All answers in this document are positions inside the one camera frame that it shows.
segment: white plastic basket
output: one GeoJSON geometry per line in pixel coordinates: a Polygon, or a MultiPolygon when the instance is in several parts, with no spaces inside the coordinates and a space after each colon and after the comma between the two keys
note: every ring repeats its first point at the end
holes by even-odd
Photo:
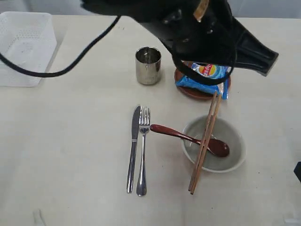
{"type": "MultiPolygon", "coordinates": [[[[21,68],[45,72],[56,48],[52,16],[48,13],[0,14],[0,52],[21,68]]],[[[0,86],[34,87],[41,78],[18,73],[0,61],[0,86]]]]}

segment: blue snack bag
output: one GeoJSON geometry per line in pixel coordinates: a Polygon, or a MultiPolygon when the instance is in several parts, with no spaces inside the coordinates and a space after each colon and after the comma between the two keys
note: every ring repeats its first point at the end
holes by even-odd
{"type": "MultiPolygon", "coordinates": [[[[225,76],[228,67],[225,66],[219,66],[219,65],[206,65],[201,66],[196,63],[193,63],[191,66],[192,70],[198,72],[200,75],[203,75],[205,77],[209,77],[211,79],[219,79],[225,76]]],[[[176,86],[183,86],[183,87],[189,87],[198,89],[205,93],[214,94],[217,92],[217,94],[221,94],[223,99],[228,99],[228,85],[229,85],[229,79],[227,79],[225,82],[214,85],[214,86],[208,86],[204,84],[200,84],[190,78],[188,78],[186,75],[183,76],[180,80],[178,80],[176,83],[176,86]]]]}

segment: fork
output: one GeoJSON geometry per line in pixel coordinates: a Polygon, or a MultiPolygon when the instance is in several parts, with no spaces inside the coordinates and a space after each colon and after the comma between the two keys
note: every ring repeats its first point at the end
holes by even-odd
{"type": "Polygon", "coordinates": [[[150,121],[151,121],[150,109],[146,106],[142,106],[140,110],[140,118],[139,118],[139,131],[142,133],[142,155],[141,155],[138,184],[136,189],[136,193],[139,196],[146,195],[145,140],[146,140],[146,134],[150,130],[150,124],[151,124],[150,121]]]}

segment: wooden spoon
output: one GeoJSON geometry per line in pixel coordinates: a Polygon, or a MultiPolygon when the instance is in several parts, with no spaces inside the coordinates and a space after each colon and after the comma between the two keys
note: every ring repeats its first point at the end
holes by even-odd
{"type": "MultiPolygon", "coordinates": [[[[198,145],[201,144],[201,140],[189,137],[183,133],[180,133],[174,129],[165,126],[153,124],[150,126],[150,129],[155,133],[179,137],[181,139],[191,141],[198,145]]],[[[210,139],[207,150],[210,151],[212,154],[216,155],[217,157],[227,157],[230,154],[229,146],[225,142],[222,142],[221,140],[217,139],[210,139]]]]}

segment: wooden chopsticks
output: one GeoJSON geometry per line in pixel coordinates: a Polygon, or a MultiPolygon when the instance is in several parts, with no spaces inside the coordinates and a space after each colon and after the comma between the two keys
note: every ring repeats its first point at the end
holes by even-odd
{"type": "Polygon", "coordinates": [[[200,145],[200,151],[198,153],[198,159],[196,160],[195,164],[194,164],[194,168],[193,168],[193,172],[191,175],[191,179],[190,179],[190,184],[189,184],[189,189],[188,191],[190,191],[191,194],[194,193],[194,190],[197,186],[198,183],[198,178],[200,176],[201,170],[202,170],[202,165],[205,159],[205,155],[207,152],[207,148],[208,148],[208,144],[209,144],[209,140],[211,138],[211,134],[212,134],[212,130],[214,127],[214,123],[215,123],[215,119],[218,113],[218,109],[220,107],[220,103],[222,100],[222,96],[219,94],[218,97],[216,98],[217,93],[215,92],[213,95],[213,99],[210,105],[210,109],[209,109],[209,113],[206,119],[206,124],[205,124],[205,129],[203,132],[203,137],[202,137],[202,142],[200,145]]]}

